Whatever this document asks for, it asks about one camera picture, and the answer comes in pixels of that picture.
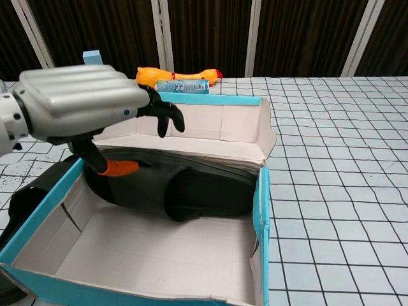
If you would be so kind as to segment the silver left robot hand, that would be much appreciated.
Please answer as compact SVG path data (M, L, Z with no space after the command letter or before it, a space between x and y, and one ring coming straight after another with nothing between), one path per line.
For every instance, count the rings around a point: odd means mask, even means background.
M106 159L93 144L107 127L137 117L157 118L163 138L168 124L184 132L182 112L148 85L136 83L109 65L77 65L21 72L13 92L27 132L80 156L94 172L120 177L138 171L132 160Z

